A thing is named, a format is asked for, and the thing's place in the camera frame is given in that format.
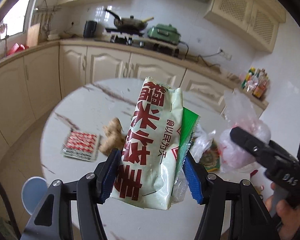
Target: white plastic bag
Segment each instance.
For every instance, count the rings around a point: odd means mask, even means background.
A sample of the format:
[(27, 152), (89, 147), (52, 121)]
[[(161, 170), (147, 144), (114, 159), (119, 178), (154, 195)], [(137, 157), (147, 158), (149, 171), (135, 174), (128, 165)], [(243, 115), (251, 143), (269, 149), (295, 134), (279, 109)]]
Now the white plastic bag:
[(251, 154), (232, 142), (230, 131), (233, 127), (240, 126), (266, 144), (270, 141), (271, 133), (269, 127), (257, 118), (253, 105), (246, 95), (235, 89), (234, 93), (225, 91), (224, 97), (225, 116), (229, 129), (221, 133), (219, 146), (221, 151), (220, 169), (222, 172), (227, 172), (243, 168), (256, 160)]
[(141, 208), (170, 208), (182, 114), (181, 88), (146, 78), (111, 197)]
[(196, 163), (200, 161), (202, 154), (211, 146), (215, 134), (215, 130), (211, 133), (207, 133), (203, 130), (200, 124), (197, 125), (194, 131), (194, 142), (192, 147), (189, 149)]

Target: blue bucket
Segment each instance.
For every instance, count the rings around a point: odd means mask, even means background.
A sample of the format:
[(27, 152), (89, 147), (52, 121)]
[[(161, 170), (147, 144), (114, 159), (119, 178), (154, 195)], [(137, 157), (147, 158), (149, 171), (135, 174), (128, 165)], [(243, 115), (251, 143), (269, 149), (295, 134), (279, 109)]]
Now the blue bucket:
[(23, 184), (21, 199), (23, 206), (30, 215), (33, 214), (47, 190), (47, 182), (41, 177), (31, 177)]

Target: human hand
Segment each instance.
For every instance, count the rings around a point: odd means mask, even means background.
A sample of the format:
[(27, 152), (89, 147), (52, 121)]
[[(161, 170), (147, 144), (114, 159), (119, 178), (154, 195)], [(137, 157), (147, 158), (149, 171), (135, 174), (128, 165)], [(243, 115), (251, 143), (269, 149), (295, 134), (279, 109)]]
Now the human hand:
[[(271, 189), (275, 189), (275, 184), (271, 183)], [(265, 205), (268, 211), (271, 210), (272, 198), (269, 197)], [(282, 240), (291, 240), (298, 229), (300, 229), (300, 205), (293, 209), (286, 200), (280, 200), (276, 206), (278, 216), (281, 218), (283, 226), (279, 231)]]

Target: red and white pattern card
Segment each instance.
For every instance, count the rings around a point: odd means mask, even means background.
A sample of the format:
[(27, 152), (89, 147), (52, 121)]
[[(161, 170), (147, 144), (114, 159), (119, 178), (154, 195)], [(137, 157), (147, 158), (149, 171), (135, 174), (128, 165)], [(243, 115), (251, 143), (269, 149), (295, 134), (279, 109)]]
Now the red and white pattern card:
[(94, 162), (97, 157), (99, 137), (95, 134), (71, 131), (61, 153), (64, 156)]

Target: ginger root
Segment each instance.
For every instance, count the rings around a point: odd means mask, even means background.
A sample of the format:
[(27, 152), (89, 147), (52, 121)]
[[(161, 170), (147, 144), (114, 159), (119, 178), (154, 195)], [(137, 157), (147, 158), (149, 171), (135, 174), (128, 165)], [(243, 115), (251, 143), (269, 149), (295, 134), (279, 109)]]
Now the ginger root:
[(103, 130), (107, 140), (100, 145), (100, 152), (109, 156), (113, 148), (122, 150), (125, 143), (125, 136), (121, 134), (122, 126), (118, 118), (112, 119), (108, 126), (104, 126)]

